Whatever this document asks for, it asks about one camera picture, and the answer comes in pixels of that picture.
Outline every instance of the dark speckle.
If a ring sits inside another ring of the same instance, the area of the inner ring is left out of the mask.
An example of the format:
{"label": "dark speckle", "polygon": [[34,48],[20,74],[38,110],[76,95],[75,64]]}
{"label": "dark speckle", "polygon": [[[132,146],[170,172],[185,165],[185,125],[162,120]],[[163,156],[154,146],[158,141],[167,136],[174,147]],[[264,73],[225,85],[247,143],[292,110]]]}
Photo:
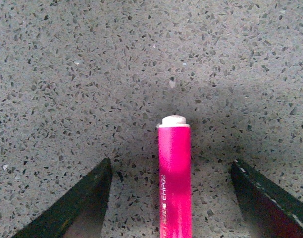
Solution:
{"label": "dark speckle", "polygon": [[124,177],[123,177],[122,172],[120,172],[120,171],[116,171],[116,172],[117,172],[117,175],[120,177],[121,182],[123,182],[124,181]]}
{"label": "dark speckle", "polygon": [[207,214],[209,215],[209,217],[211,217],[214,215],[214,212],[210,209],[210,210],[208,210]]}
{"label": "dark speckle", "polygon": [[296,112],[297,112],[297,108],[293,108],[289,114],[290,115],[295,115]]}

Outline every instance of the white speckle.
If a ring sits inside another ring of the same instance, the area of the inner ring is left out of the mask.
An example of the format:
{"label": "white speckle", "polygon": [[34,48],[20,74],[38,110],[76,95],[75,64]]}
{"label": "white speckle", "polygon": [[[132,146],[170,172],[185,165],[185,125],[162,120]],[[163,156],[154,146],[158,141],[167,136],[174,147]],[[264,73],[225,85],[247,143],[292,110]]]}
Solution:
{"label": "white speckle", "polygon": [[303,223],[298,219],[298,217],[295,214],[292,214],[292,217],[299,224],[299,226],[301,226],[301,228],[303,229]]}
{"label": "white speckle", "polygon": [[174,81],[169,81],[169,85],[171,88],[174,88],[176,86],[176,83]]}
{"label": "white speckle", "polygon": [[83,63],[83,62],[84,62],[83,60],[77,59],[77,60],[74,61],[74,64],[75,64],[76,66],[78,66],[79,64],[81,64],[81,63]]}

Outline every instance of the gray stone surface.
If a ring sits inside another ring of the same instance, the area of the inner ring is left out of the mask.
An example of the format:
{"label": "gray stone surface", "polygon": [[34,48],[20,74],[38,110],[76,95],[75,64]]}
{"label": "gray stone surface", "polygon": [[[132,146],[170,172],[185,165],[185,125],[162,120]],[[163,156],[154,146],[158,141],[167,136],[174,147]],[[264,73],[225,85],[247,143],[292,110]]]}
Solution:
{"label": "gray stone surface", "polygon": [[0,0],[0,238],[104,157],[102,237],[158,237],[156,125],[174,113],[195,238],[249,237],[235,158],[303,202],[303,0]]}

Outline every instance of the pink highlighter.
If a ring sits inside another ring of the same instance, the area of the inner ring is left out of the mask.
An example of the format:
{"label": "pink highlighter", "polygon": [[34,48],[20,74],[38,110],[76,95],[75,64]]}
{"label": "pink highlighter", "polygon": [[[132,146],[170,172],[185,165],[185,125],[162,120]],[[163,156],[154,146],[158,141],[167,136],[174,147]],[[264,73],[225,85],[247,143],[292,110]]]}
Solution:
{"label": "pink highlighter", "polygon": [[191,238],[191,132],[186,118],[159,126],[160,238]]}

